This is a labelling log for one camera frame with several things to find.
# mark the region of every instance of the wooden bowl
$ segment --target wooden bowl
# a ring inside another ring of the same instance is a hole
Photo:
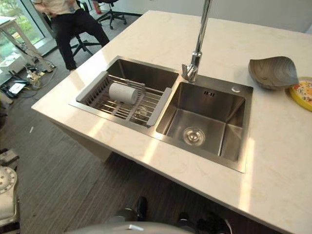
[[[266,89],[286,89],[299,83],[296,67],[288,57],[251,59],[249,73],[254,81]]]

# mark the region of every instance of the person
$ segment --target person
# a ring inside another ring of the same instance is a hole
[[[94,36],[102,47],[109,42],[101,25],[81,9],[76,0],[32,0],[32,2],[37,11],[50,16],[58,49],[68,70],[77,68],[70,46],[74,27],[79,27]]]

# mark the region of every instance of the kitchen island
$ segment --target kitchen island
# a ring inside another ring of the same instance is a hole
[[[199,27],[200,17],[149,11],[32,108],[103,160],[103,152],[113,150],[273,229],[310,233],[312,113],[285,91],[260,88],[248,63],[287,56],[298,76],[312,77],[311,35],[208,21],[198,73],[254,88],[244,174],[68,104],[116,56],[181,70],[191,58]]]

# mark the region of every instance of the black pants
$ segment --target black pants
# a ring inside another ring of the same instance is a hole
[[[68,70],[77,68],[70,47],[70,39],[77,28],[94,36],[102,47],[109,42],[101,25],[82,9],[77,10],[73,14],[63,14],[53,17],[51,19],[51,26],[56,34],[55,39],[57,41],[58,49]]]

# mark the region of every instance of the chrome faucet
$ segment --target chrome faucet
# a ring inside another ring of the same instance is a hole
[[[201,26],[200,31],[197,39],[197,45],[195,51],[192,52],[192,61],[190,65],[182,64],[182,77],[186,79],[188,82],[195,82],[198,67],[200,63],[200,58],[202,56],[201,46],[203,44],[206,26],[208,22],[208,13],[211,7],[211,3],[213,0],[205,0],[203,14],[201,17]]]

